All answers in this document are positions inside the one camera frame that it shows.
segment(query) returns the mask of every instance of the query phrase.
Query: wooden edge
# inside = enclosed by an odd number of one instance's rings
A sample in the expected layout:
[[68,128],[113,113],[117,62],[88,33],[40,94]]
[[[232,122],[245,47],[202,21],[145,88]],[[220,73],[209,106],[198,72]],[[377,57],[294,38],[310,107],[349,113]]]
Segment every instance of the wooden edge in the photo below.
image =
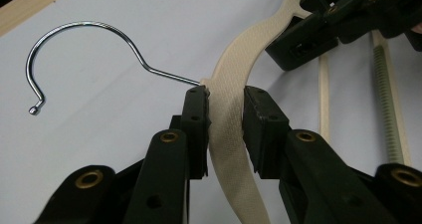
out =
[[0,37],[56,0],[13,0],[0,8]]

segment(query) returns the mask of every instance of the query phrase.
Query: hanger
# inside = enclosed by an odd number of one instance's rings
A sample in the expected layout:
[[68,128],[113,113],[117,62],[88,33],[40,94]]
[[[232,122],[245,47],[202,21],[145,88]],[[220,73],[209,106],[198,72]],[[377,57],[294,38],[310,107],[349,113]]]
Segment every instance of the hanger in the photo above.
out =
[[158,76],[161,77],[165,77],[177,82],[181,82],[181,83],[185,83],[185,84],[189,84],[192,86],[199,86],[200,83],[183,78],[183,77],[179,77],[173,74],[169,74],[163,71],[159,71],[156,70],[152,67],[150,67],[146,61],[142,58],[139,50],[136,48],[136,46],[134,45],[134,43],[119,29],[106,24],[106,23],[101,23],[101,22],[93,22],[93,21],[82,21],[82,22],[74,22],[74,23],[69,23],[69,24],[65,24],[62,25],[60,27],[57,27],[53,30],[51,30],[50,32],[48,32],[46,35],[44,35],[42,38],[40,38],[37,43],[34,45],[34,47],[31,49],[31,52],[29,53],[27,62],[26,62],[26,77],[28,80],[29,85],[31,86],[32,90],[34,91],[34,93],[37,95],[38,97],[38,102],[29,109],[29,113],[32,115],[36,115],[39,111],[41,106],[45,103],[46,99],[45,96],[43,94],[43,92],[41,91],[40,87],[37,85],[37,83],[35,82],[34,79],[34,62],[35,62],[35,58],[37,57],[38,52],[40,51],[40,49],[43,47],[43,45],[52,37],[58,35],[61,32],[64,32],[66,30],[72,29],[72,28],[80,28],[80,27],[97,27],[97,28],[103,28],[106,29],[108,31],[111,31],[115,34],[117,34],[118,36],[120,36],[121,38],[123,38],[130,46],[130,48],[133,50],[134,54],[136,55],[137,59],[139,60],[140,64],[150,73],[156,74]]

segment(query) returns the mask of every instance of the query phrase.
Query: hanger hook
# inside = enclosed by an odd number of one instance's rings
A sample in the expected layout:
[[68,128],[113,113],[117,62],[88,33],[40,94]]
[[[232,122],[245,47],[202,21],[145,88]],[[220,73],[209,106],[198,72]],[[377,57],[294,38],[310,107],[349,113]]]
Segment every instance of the hanger hook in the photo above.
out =
[[35,82],[34,75],[33,75],[34,61],[35,61],[35,58],[37,57],[37,54],[40,51],[41,47],[50,38],[59,34],[60,32],[66,31],[66,30],[71,29],[71,28],[84,27],[84,26],[103,28],[103,29],[109,30],[109,31],[114,32],[115,34],[119,35],[121,38],[123,38],[129,44],[129,46],[133,50],[134,54],[136,55],[137,59],[139,60],[140,64],[147,71],[149,71],[153,74],[159,75],[161,77],[172,79],[172,80],[175,80],[175,81],[181,82],[181,83],[186,83],[186,84],[189,84],[189,85],[192,85],[192,86],[199,86],[200,85],[198,82],[195,82],[195,81],[192,81],[192,80],[189,80],[189,79],[186,79],[186,78],[182,78],[182,77],[179,77],[179,76],[175,76],[175,75],[172,75],[172,74],[151,68],[146,63],[146,61],[142,58],[139,50],[137,50],[134,43],[119,29],[117,29],[117,28],[115,28],[111,25],[108,25],[108,24],[105,24],[105,23],[100,23],[100,22],[93,22],[93,21],[74,22],[74,23],[62,25],[62,26],[55,28],[55,29],[51,30],[50,32],[48,32],[46,35],[44,35],[42,38],[40,38],[40,40],[38,40],[38,42],[34,45],[31,52],[29,53],[27,63],[26,63],[26,77],[27,77],[29,85],[31,86],[32,90],[34,91],[34,93],[37,95],[37,97],[39,99],[38,102],[33,107],[31,107],[29,109],[30,114],[32,114],[32,115],[37,114],[39,112],[41,106],[45,102],[45,96],[44,96],[43,92],[41,91],[40,87]]

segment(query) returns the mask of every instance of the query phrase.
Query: hook tip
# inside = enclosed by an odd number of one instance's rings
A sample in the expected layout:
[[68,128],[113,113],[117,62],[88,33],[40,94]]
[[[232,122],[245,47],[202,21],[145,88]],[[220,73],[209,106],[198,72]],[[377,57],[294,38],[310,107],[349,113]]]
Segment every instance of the hook tip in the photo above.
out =
[[31,107],[30,109],[29,109],[29,113],[31,114],[31,115],[36,115],[37,113],[38,113],[38,108],[37,107]]

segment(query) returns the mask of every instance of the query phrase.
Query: metal hook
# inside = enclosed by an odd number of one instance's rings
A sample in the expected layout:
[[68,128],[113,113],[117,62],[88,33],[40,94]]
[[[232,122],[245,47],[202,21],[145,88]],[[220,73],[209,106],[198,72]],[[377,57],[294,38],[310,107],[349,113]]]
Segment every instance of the metal hook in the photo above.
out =
[[92,21],[84,21],[84,22],[74,22],[74,23],[69,23],[69,24],[65,24],[62,25],[58,28],[53,29],[52,31],[48,32],[46,35],[44,35],[42,38],[40,38],[40,40],[38,40],[38,42],[34,45],[34,47],[32,48],[31,52],[29,53],[28,56],[28,60],[26,63],[26,77],[28,80],[29,85],[31,86],[32,90],[34,91],[34,93],[37,95],[38,97],[38,102],[29,109],[29,113],[32,115],[35,115],[38,113],[38,111],[40,110],[41,106],[43,105],[43,103],[45,102],[45,97],[43,92],[41,91],[41,89],[39,88],[39,86],[37,85],[37,83],[34,80],[34,75],[33,75],[33,64],[35,61],[35,58],[37,57],[38,52],[40,51],[41,47],[43,46],[43,44],[45,42],[47,42],[50,38],[52,38],[53,36],[57,35],[60,32],[66,31],[68,29],[71,28],[76,28],[76,27],[82,27],[82,26],[88,26],[88,27],[99,27],[99,28],[104,28],[106,30],[112,31],[115,34],[119,35],[121,38],[123,38],[131,47],[131,49],[133,50],[134,54],[136,55],[137,59],[139,60],[140,64],[149,72],[159,75],[161,77],[165,77],[165,78],[169,78],[172,80],[175,80],[177,82],[181,82],[181,83],[186,83],[192,86],[199,86],[200,84],[198,82],[186,79],[186,78],[182,78],[179,76],[175,76],[166,72],[162,72],[156,69],[151,68],[146,61],[142,58],[142,56],[140,55],[140,52],[137,50],[136,46],[133,44],[133,42],[119,29],[105,24],[105,23],[100,23],[100,22],[92,22]]

